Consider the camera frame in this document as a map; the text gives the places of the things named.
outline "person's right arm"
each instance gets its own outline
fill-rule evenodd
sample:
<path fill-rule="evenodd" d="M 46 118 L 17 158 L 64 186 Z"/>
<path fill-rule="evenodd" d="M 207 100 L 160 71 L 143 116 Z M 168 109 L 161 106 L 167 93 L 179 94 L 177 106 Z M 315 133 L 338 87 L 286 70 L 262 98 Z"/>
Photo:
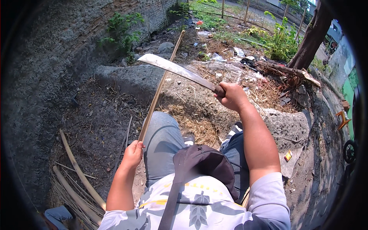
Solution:
<path fill-rule="evenodd" d="M 242 87 L 234 83 L 221 82 L 226 96 L 214 96 L 228 109 L 239 113 L 243 124 L 244 154 L 249 168 L 249 186 L 259 178 L 274 172 L 281 172 L 276 143 L 258 114 L 248 101 Z"/>

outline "wheel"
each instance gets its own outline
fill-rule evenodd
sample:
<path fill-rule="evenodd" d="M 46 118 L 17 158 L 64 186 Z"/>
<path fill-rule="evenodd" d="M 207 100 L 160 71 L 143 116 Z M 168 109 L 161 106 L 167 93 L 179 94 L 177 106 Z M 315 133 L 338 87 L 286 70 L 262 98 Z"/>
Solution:
<path fill-rule="evenodd" d="M 344 145 L 344 160 L 351 164 L 356 158 L 357 144 L 353 140 L 348 140 Z"/>

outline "jeans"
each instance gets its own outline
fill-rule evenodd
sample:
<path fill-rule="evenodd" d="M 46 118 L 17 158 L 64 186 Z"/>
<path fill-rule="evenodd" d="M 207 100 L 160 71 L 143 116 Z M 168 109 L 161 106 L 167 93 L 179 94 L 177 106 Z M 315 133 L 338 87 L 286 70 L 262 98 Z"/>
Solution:
<path fill-rule="evenodd" d="M 67 230 L 61 222 L 62 220 L 73 219 L 73 216 L 64 205 L 56 208 L 50 208 L 45 211 L 45 217 L 53 223 L 59 230 Z"/>
<path fill-rule="evenodd" d="M 242 200 L 249 187 L 249 169 L 244 156 L 243 132 L 235 134 L 221 144 L 222 152 L 230 161 L 235 173 L 235 189 Z M 173 156 L 185 147 L 179 125 L 169 114 L 154 112 L 144 139 L 146 187 L 175 172 Z"/>

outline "forearm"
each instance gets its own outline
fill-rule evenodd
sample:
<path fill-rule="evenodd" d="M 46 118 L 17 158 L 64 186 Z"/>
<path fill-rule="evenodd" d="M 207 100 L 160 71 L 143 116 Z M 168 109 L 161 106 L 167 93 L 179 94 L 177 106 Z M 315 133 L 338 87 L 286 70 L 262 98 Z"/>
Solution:
<path fill-rule="evenodd" d="M 276 143 L 254 106 L 247 102 L 239 111 L 243 124 L 244 154 L 250 171 L 250 186 L 259 178 L 281 172 Z"/>
<path fill-rule="evenodd" d="M 133 180 L 135 167 L 125 166 L 123 163 L 116 170 L 109 194 L 107 196 L 106 210 L 132 210 L 133 200 Z"/>

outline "blue cloth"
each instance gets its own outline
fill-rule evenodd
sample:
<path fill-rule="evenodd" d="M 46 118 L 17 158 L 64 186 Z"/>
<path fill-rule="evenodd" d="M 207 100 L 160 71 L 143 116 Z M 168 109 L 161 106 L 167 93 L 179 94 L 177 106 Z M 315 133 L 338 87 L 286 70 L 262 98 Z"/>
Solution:
<path fill-rule="evenodd" d="M 45 211 L 45 217 L 53 223 L 59 230 L 67 230 L 61 222 L 62 220 L 73 219 L 73 216 L 64 205 L 56 208 L 50 208 Z"/>
<path fill-rule="evenodd" d="M 249 169 L 244 156 L 243 132 L 224 142 L 220 151 L 232 163 L 235 173 L 235 189 L 242 200 L 249 187 Z M 169 114 L 154 112 L 144 139 L 144 163 L 146 187 L 175 172 L 173 156 L 185 147 L 179 125 Z"/>

